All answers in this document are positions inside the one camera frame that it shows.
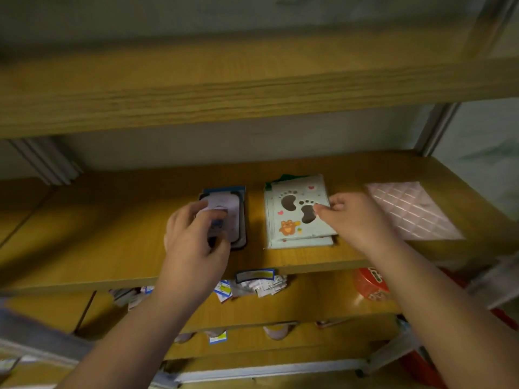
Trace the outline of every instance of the footprint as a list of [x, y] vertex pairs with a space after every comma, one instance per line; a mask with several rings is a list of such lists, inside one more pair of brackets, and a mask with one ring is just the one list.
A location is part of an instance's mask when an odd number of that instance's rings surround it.
[[294, 205], [295, 202], [295, 196], [292, 194], [297, 194], [297, 191], [287, 191], [283, 192], [279, 197], [281, 198], [281, 206], [283, 206], [284, 209], [288, 210], [289, 212], [295, 211], [296, 206]]
[[314, 212], [314, 201], [309, 201], [308, 199], [305, 201], [299, 201], [300, 205], [303, 205], [301, 208], [302, 211], [302, 219], [301, 222], [303, 224], [309, 224], [310, 222], [316, 219]]

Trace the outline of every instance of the forearm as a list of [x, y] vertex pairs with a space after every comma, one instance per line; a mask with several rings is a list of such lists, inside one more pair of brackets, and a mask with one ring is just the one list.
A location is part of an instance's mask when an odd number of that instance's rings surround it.
[[58, 386], [145, 388], [193, 308], [152, 294], [101, 340]]
[[517, 387], [516, 334], [402, 241], [369, 257], [452, 388]]

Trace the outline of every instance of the red object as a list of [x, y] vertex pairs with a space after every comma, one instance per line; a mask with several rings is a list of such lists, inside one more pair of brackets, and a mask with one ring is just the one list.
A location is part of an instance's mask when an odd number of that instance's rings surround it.
[[361, 268], [354, 271], [355, 289], [363, 297], [373, 301], [390, 299], [389, 288], [375, 268]]
[[[467, 286], [467, 283], [463, 279], [459, 278], [451, 271], [443, 268], [441, 270], [461, 288], [465, 288]], [[519, 328], [517, 322], [505, 314], [503, 310], [494, 308], [490, 310], [490, 312], [502, 320], [511, 329], [516, 331]], [[442, 376], [440, 373], [438, 373], [436, 368], [425, 361], [418, 352], [412, 351], [407, 355], [402, 356], [399, 361], [400, 364], [404, 366], [404, 368], [418, 382], [424, 385], [438, 387], [440, 389], [448, 389], [448, 387], [445, 385], [445, 382], [443, 382]]]

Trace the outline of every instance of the hand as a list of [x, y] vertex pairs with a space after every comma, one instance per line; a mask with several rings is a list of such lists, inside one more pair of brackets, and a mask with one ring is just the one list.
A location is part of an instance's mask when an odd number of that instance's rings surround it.
[[195, 215], [207, 201], [191, 202], [168, 219], [164, 235], [165, 260], [153, 294], [182, 298], [196, 309], [211, 294], [227, 267], [230, 243], [222, 232], [211, 249], [207, 234], [214, 220], [224, 219], [223, 210]]
[[378, 205], [361, 192], [330, 197], [331, 207], [314, 205], [315, 213], [339, 236], [368, 257], [401, 241]]

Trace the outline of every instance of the person's left hand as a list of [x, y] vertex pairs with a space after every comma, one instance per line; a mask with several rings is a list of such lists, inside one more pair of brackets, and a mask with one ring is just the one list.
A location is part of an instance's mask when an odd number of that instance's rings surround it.
[[164, 235], [166, 257], [153, 291], [163, 298], [182, 298], [193, 308], [202, 304], [221, 280], [230, 252], [224, 232], [213, 249], [207, 242], [211, 222], [224, 219], [226, 212], [206, 210], [195, 218], [207, 204], [191, 202], [168, 219]]

